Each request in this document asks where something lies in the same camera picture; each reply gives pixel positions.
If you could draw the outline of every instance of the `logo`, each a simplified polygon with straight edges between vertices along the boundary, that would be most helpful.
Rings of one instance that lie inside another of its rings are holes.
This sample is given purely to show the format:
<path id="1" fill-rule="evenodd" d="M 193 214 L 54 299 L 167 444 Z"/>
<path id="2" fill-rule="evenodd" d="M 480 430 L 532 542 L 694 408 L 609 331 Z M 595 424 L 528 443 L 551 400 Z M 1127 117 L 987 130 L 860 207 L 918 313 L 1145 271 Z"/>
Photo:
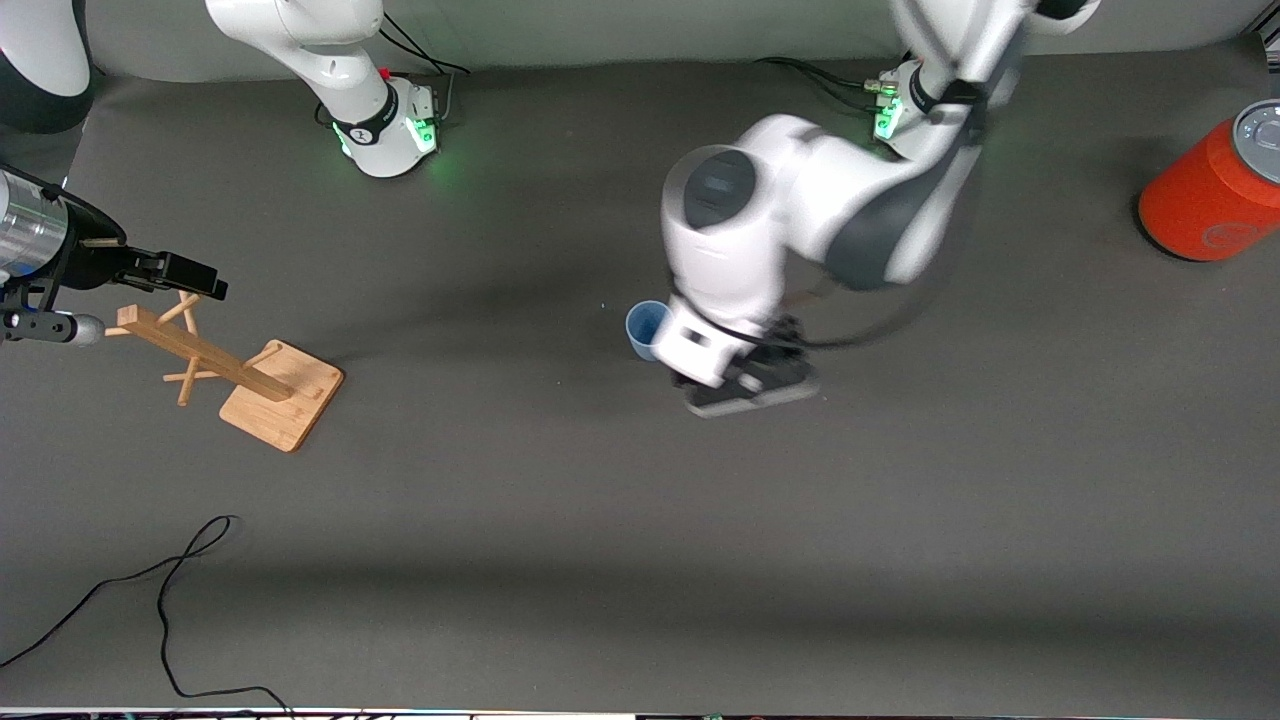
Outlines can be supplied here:
<path id="1" fill-rule="evenodd" d="M 1248 223 L 1221 223 L 1204 231 L 1201 240 L 1206 247 L 1217 250 L 1239 250 L 1262 234 L 1262 231 Z"/>

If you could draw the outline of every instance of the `wooden mug stand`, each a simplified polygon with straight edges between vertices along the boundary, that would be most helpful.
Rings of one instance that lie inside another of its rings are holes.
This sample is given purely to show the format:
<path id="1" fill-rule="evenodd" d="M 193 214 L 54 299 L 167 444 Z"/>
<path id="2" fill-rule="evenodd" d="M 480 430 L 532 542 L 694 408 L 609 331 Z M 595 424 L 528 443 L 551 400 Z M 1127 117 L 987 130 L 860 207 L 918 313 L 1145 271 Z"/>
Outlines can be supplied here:
<path id="1" fill-rule="evenodd" d="M 279 340 L 241 361 L 200 337 L 192 309 L 201 296 L 178 296 L 180 301 L 159 316 L 138 305 L 120 307 L 115 314 L 118 327 L 108 329 L 108 337 L 137 336 L 187 360 L 184 373 L 164 375 L 165 382 L 182 382 L 179 406 L 187 405 L 196 380 L 225 378 L 237 387 L 219 418 L 276 450 L 293 452 L 301 447 L 342 384 L 342 370 Z M 170 323 L 178 315 L 187 329 Z"/>

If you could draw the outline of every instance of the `plastic cup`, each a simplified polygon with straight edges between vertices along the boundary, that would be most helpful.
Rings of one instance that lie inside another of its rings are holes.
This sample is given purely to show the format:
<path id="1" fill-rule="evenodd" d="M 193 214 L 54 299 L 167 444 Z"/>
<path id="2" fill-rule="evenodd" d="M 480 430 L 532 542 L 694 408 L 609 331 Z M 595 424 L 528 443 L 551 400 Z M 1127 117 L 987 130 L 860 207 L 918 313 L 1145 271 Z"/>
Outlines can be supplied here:
<path id="1" fill-rule="evenodd" d="M 641 360 L 658 361 L 653 354 L 653 338 L 669 314 L 667 305 L 657 300 L 636 302 L 627 310 L 627 340 L 631 341 L 631 350 L 635 350 Z"/>

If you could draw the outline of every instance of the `black cord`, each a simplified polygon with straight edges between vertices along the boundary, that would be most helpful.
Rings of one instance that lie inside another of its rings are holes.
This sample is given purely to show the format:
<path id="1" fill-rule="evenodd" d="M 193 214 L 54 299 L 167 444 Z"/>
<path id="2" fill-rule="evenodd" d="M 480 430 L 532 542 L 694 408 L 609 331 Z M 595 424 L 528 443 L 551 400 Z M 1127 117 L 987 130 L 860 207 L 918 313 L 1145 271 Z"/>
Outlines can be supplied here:
<path id="1" fill-rule="evenodd" d="M 445 63 L 444 60 L 439 60 L 436 58 L 433 58 L 430 53 L 428 53 L 426 50 L 422 50 L 422 46 L 419 45 L 417 41 L 413 40 L 413 37 L 410 33 L 404 32 L 404 28 L 402 28 L 399 26 L 399 23 L 396 22 L 396 18 L 390 17 L 390 14 L 388 14 L 388 13 L 383 13 L 383 17 L 387 18 L 387 22 L 392 23 L 392 27 L 394 27 L 396 31 L 399 32 L 404 37 L 404 40 L 407 40 L 408 44 L 413 46 L 413 50 L 410 50 L 408 47 L 406 47 L 404 45 L 402 45 L 401 42 L 398 42 L 394 37 L 392 37 L 390 35 L 388 35 L 387 31 L 379 29 L 378 33 L 381 35 L 383 37 L 385 37 L 392 45 L 399 47 L 401 50 L 408 53 L 410 55 L 416 55 L 416 56 L 426 60 L 428 63 L 431 63 L 433 65 L 435 65 L 435 69 L 439 70 L 439 73 L 442 76 L 445 74 L 444 68 L 453 68 L 453 69 L 461 72 L 462 74 L 467 74 L 467 76 L 471 74 L 471 70 L 463 68 L 462 65 L 454 65 L 453 63 Z"/>
<path id="2" fill-rule="evenodd" d="M 147 575 L 150 573 L 154 573 L 155 570 L 159 570 L 160 568 L 164 568 L 165 565 L 173 564 L 173 568 L 169 569 L 169 573 L 164 577 L 164 582 L 160 584 L 160 592 L 156 593 L 156 614 L 160 616 L 160 625 L 164 629 L 164 633 L 160 635 L 160 664 L 164 666 L 165 676 L 169 678 L 169 685 L 173 688 L 173 692 L 178 693 L 180 697 L 184 697 L 184 698 L 198 698 L 198 697 L 214 697 L 214 696 L 225 696 L 225 694 L 239 694 L 239 693 L 247 693 L 247 692 L 261 692 L 261 693 L 265 693 L 265 694 L 270 696 L 271 700 L 275 701 L 275 703 L 280 706 L 280 710 L 283 710 L 285 714 L 288 714 L 292 717 L 293 716 L 293 708 L 291 708 L 288 703 L 285 703 L 283 700 L 280 700 L 280 696 L 275 694 L 275 692 L 271 691 L 268 687 L 264 687 L 264 685 L 246 685 L 243 688 L 230 688 L 230 689 L 225 689 L 225 691 L 205 691 L 205 692 L 198 692 L 198 693 L 188 693 L 187 691 L 182 689 L 182 687 L 178 684 L 178 678 L 174 676 L 173 667 L 169 665 L 169 615 L 165 612 L 165 609 L 164 609 L 165 597 L 169 594 L 169 585 L 170 585 L 170 583 L 173 583 L 173 578 L 178 573 L 178 569 L 182 568 L 183 562 L 186 562 L 186 561 L 188 561 L 188 560 L 191 560 L 193 557 L 202 556 L 209 548 L 211 548 L 215 544 L 218 544 L 218 542 L 221 541 L 223 537 L 227 536 L 227 533 L 232 529 L 232 521 L 233 520 L 239 520 L 239 516 L 238 515 L 218 515 L 218 516 L 212 518 L 211 520 L 209 520 L 207 523 L 205 523 L 200 528 L 200 530 L 197 530 L 196 534 L 192 536 L 191 542 L 187 543 L 187 547 L 182 551 L 180 555 L 174 555 L 174 556 L 170 556 L 170 557 L 165 557 L 164 560 L 156 562 L 155 565 L 151 565 L 150 568 L 146 568 L 145 570 L 138 570 L 137 573 L 133 573 L 132 575 L 123 575 L 120 578 L 109 578 L 106 580 L 99 582 L 87 593 L 84 593 L 84 597 L 82 597 L 81 601 L 76 603 L 76 607 L 72 607 L 70 612 L 68 612 L 67 615 L 63 615 L 63 619 L 59 620 L 58 623 L 55 623 L 52 628 L 50 628 L 44 635 L 40 637 L 40 639 L 37 639 L 36 642 L 33 642 L 29 646 L 27 646 L 27 648 L 23 650 L 22 652 L 19 652 L 18 655 L 14 655 L 13 657 L 5 660 L 4 662 L 0 662 L 0 667 L 8 667 L 9 665 L 13 665 L 18 660 L 26 657 L 27 653 L 29 653 L 29 652 L 35 651 L 37 647 L 45 644 L 45 642 L 49 641 L 49 638 L 51 638 L 54 635 L 54 633 L 56 633 L 58 630 L 60 630 L 63 628 L 63 625 L 65 625 L 77 612 L 79 612 L 79 610 L 82 607 L 84 607 L 84 605 L 90 600 L 93 598 L 95 594 L 97 594 L 97 591 L 105 588 L 106 585 L 114 584 L 114 583 L 127 583 L 129 580 L 136 580 L 136 579 L 138 579 L 138 578 L 141 578 L 143 575 Z M 212 539 L 205 542 L 204 544 L 200 544 L 200 541 L 201 541 L 201 538 L 205 537 L 205 533 L 207 533 L 210 528 L 212 528 L 214 525 L 218 525 L 219 523 L 221 524 L 221 528 L 212 537 Z"/>
<path id="3" fill-rule="evenodd" d="M 845 78 L 841 78 L 840 76 L 835 76 L 832 73 L 828 73 L 827 70 L 823 70 L 822 68 L 810 65 L 809 63 L 805 63 L 803 60 L 795 60 L 792 58 L 776 58 L 776 56 L 774 58 L 760 58 L 759 60 L 756 60 L 756 63 L 769 63 L 769 64 L 786 65 L 788 68 L 795 68 L 796 70 L 800 72 L 800 74 L 803 74 L 804 77 L 809 78 L 809 81 L 812 81 L 815 86 L 818 86 L 818 90 L 826 92 L 827 95 L 829 95 L 832 99 L 835 99 L 841 105 L 845 105 L 846 108 L 851 108 L 851 109 L 858 110 L 860 113 L 876 114 L 876 113 L 879 111 L 879 108 L 877 108 L 876 105 L 865 104 L 865 102 L 856 102 L 854 100 L 850 100 L 850 99 L 845 97 L 844 95 L 841 95 L 840 92 L 837 92 L 836 88 L 833 88 L 829 85 L 827 85 L 828 82 L 831 82 L 831 83 L 836 83 L 836 85 L 838 85 L 841 87 L 849 87 L 849 88 L 858 87 L 860 90 L 861 88 L 861 83 L 854 83 L 852 81 L 847 81 Z"/>
<path id="4" fill-rule="evenodd" d="M 863 83 L 861 82 L 858 82 L 858 81 L 854 81 L 854 79 L 849 79 L 849 78 L 842 78 L 842 77 L 837 76 L 836 73 L 824 70 L 824 69 L 819 68 L 818 65 L 814 65 L 813 63 L 806 63 L 804 60 L 797 60 L 796 58 L 786 58 L 786 56 L 782 56 L 782 55 L 769 55 L 768 58 L 760 58 L 759 60 L 756 60 L 756 63 L 768 63 L 768 64 L 772 64 L 772 65 L 786 65 L 788 68 L 796 68 L 799 70 L 810 72 L 810 73 L 820 77 L 822 79 L 824 79 L 827 82 L 831 82 L 831 83 L 835 83 L 835 85 L 840 85 L 840 86 L 844 86 L 844 87 L 851 87 L 854 90 L 863 90 Z"/>
<path id="5" fill-rule="evenodd" d="M 444 68 L 440 67 L 440 61 L 439 60 L 428 58 L 425 54 L 419 53 L 419 51 L 413 50 L 412 47 L 404 45 L 403 42 L 396 40 L 394 37 L 387 35 L 385 29 L 379 29 L 378 35 L 383 36 L 384 38 L 387 38 L 387 42 L 390 42 L 392 45 L 394 45 L 396 47 L 399 47 L 401 50 L 408 53 L 410 55 L 413 55 L 415 58 L 421 58 L 422 60 L 426 60 L 428 63 L 431 63 L 433 65 L 435 65 L 435 72 L 440 73 L 442 76 L 444 74 Z"/>
<path id="6" fill-rule="evenodd" d="M 198 692 L 198 693 L 188 693 L 187 691 L 182 689 L 182 687 L 178 684 L 178 678 L 174 676 L 173 667 L 169 665 L 169 614 L 165 612 L 165 610 L 164 610 L 164 598 L 169 594 L 169 584 L 173 583 L 173 577 L 178 574 L 178 569 L 182 568 L 183 562 L 186 562 L 187 560 L 189 560 L 192 557 L 198 556 L 206 548 L 211 547 L 214 543 L 216 543 L 218 541 L 223 539 L 223 536 L 225 536 L 227 532 L 232 527 L 232 519 L 238 519 L 238 518 L 236 515 L 219 515 L 219 516 L 214 518 L 212 520 L 205 523 L 205 525 L 202 528 L 200 528 L 200 530 L 196 532 L 195 536 L 192 536 L 191 542 L 187 543 L 187 548 L 182 551 L 182 555 L 178 556 L 178 561 L 174 562 L 173 568 L 169 569 L 169 574 L 164 577 L 164 582 L 160 583 L 160 592 L 156 593 L 156 615 L 160 616 L 160 626 L 163 629 L 163 632 L 160 634 L 160 665 L 164 666 L 164 674 L 165 674 L 165 676 L 169 678 L 169 685 L 173 687 L 173 692 L 178 693 L 179 696 L 182 696 L 184 698 L 193 700 L 193 698 L 200 698 L 200 697 L 216 697 L 216 696 L 227 696 L 227 694 L 241 694 L 241 693 L 248 693 L 248 692 L 255 692 L 256 691 L 256 692 L 265 693 L 265 694 L 270 696 L 270 698 L 274 700 L 275 703 L 280 706 L 280 710 L 283 710 L 285 714 L 288 714 L 289 716 L 292 716 L 293 715 L 293 708 L 291 708 L 287 702 L 284 702 L 283 700 L 280 700 L 280 696 L 275 694 L 275 691 L 273 691 L 271 688 L 268 688 L 266 685 L 244 685 L 242 688 L 229 688 L 229 689 L 221 689 L 221 691 L 204 691 L 204 692 Z M 207 543 L 200 546 L 200 550 L 192 552 L 192 548 L 196 547 L 196 543 L 200 541 L 201 536 L 205 534 L 205 530 L 207 530 L 209 528 L 211 528 L 214 525 L 214 523 L 218 523 L 219 520 L 221 520 L 224 523 L 223 524 L 223 529 L 218 532 L 218 534 L 214 537 L 214 539 L 211 539 Z"/>

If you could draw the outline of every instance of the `wooden base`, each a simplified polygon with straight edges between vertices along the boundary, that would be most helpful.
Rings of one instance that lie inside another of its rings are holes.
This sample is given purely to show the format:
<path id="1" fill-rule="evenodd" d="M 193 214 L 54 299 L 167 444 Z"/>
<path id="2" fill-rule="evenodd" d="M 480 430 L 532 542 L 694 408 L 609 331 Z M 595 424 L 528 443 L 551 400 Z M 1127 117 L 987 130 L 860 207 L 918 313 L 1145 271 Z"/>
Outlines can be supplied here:
<path id="1" fill-rule="evenodd" d="M 255 369 L 293 388 L 288 400 L 273 402 L 244 387 L 237 387 L 223 405 L 219 418 L 284 452 L 302 446 L 325 406 L 342 384 L 342 370 L 278 340 L 280 351 Z"/>

